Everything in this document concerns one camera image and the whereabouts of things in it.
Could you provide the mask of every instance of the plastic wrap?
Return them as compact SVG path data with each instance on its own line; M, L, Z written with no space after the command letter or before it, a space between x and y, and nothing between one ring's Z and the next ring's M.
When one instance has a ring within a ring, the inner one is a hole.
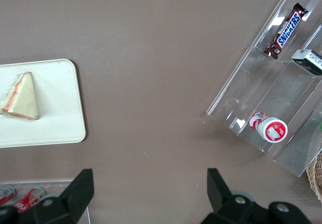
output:
M31 72L15 76L0 99L0 116L39 119Z

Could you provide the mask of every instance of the snack package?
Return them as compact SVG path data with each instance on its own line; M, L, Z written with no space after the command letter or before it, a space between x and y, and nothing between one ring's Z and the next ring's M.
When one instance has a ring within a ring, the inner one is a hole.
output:
M303 8L299 3L295 4L293 10L278 30L276 36L273 39L273 42L270 46L267 47L264 53L274 59L277 59L287 40L291 37L292 33L295 31L295 28L306 13L307 10Z
M0 115L28 120L39 119L31 72L16 75L0 99Z
M293 55L292 60L308 70L312 74L322 75L322 56L312 49L298 49Z

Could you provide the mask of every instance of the coca-cola can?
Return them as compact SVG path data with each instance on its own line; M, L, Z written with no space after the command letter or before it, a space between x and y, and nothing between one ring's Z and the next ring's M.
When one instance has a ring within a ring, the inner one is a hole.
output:
M46 194L45 190L40 187L32 188L23 198L18 200L14 206L17 208L18 213L29 210Z
M11 185L0 185L0 206L6 204L16 195L16 190Z

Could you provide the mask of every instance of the white plate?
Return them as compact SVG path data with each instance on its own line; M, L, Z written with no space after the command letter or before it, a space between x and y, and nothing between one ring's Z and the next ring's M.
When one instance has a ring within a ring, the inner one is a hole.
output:
M0 65L0 95L26 71L33 76L39 120L0 117L0 147L82 141L86 131L74 64L56 59Z

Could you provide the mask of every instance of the brown surface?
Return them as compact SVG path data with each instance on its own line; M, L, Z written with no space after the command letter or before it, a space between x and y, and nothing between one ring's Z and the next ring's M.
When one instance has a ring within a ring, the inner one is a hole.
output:
M306 176L204 116L278 1L0 0L1 64L71 59L87 124L81 143L0 149L2 180L93 168L93 223L193 224L217 167L258 204L289 201L322 223Z

